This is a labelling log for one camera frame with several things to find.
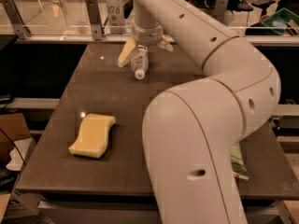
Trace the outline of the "white numbered robot base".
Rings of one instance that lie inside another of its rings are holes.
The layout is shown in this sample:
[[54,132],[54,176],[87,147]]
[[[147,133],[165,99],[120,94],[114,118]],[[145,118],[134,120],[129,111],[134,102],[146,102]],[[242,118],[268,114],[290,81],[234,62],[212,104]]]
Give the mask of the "white numbered robot base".
[[106,4],[109,31],[113,35],[127,34],[128,28],[124,17],[123,1],[106,0]]

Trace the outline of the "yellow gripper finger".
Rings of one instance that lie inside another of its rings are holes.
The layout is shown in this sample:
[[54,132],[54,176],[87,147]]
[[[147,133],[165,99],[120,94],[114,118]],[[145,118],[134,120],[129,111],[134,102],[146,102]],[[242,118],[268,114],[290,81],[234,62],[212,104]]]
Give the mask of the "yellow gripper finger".
[[167,41],[167,39],[162,35],[161,38],[156,42],[156,45],[161,49],[166,49],[170,52],[173,51],[172,45]]
[[124,44],[118,58],[118,67],[124,67],[137,53],[137,43],[130,37]]

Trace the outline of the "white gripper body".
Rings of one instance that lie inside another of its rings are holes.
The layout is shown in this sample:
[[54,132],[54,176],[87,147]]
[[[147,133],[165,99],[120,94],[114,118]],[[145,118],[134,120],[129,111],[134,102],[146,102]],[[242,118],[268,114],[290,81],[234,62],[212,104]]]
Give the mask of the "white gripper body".
[[133,39],[138,45],[148,47],[156,44],[164,34],[163,27],[156,21],[137,21],[132,22]]

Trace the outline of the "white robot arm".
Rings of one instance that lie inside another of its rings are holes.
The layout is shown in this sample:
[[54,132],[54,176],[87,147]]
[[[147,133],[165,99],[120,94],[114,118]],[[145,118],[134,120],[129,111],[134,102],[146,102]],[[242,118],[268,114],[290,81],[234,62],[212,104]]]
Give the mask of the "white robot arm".
[[203,78],[156,96],[143,119],[146,164],[163,224],[247,224],[232,146],[263,126],[280,96],[273,64],[184,0],[135,0]]

